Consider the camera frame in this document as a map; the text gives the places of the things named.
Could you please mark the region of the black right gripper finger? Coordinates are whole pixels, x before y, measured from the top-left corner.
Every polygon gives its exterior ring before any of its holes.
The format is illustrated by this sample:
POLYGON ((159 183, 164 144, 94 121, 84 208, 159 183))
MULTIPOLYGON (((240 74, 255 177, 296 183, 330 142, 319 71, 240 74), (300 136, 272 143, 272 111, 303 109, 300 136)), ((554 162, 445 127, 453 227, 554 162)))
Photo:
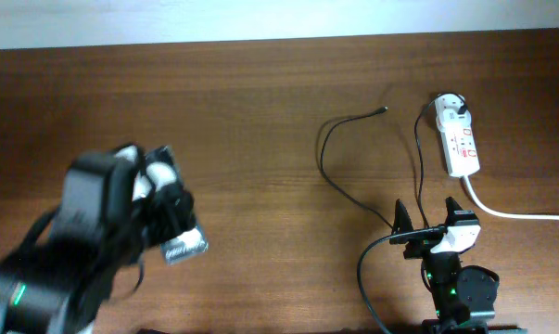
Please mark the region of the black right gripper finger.
POLYGON ((413 232, 413 223, 401 199, 395 203, 395 216, 392 226, 393 234, 413 232))
POLYGON ((445 198, 445 204, 448 218, 458 218, 465 215, 465 210, 453 197, 445 198))

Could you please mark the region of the black smartphone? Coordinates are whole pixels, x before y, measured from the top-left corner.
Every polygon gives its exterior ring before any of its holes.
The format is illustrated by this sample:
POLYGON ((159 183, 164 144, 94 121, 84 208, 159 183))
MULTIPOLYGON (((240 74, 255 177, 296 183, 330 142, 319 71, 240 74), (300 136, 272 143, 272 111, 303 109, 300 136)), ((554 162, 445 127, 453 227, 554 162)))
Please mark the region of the black smartphone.
POLYGON ((149 208, 149 245, 158 246, 168 266, 178 264, 209 248, 199 224, 195 199, 186 187, 169 146, 147 154, 147 176, 155 186, 149 208))

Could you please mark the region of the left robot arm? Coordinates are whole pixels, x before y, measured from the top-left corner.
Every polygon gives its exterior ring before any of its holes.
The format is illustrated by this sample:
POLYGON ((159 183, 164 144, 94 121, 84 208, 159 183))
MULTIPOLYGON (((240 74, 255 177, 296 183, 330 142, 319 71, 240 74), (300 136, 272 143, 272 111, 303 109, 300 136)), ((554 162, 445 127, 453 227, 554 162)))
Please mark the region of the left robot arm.
POLYGON ((80 155, 60 203, 0 260, 0 333, 88 330, 123 267, 154 248, 168 265, 198 250, 194 202, 168 146, 80 155))

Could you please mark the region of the white USB charger plug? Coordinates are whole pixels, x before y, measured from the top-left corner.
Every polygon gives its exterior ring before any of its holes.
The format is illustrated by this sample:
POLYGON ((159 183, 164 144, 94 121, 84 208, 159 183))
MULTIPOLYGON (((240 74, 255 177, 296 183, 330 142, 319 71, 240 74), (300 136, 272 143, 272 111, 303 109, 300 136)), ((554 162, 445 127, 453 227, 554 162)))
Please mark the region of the white USB charger plug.
POLYGON ((463 96, 446 93, 435 100, 436 124, 441 132, 470 127, 472 116, 463 96))

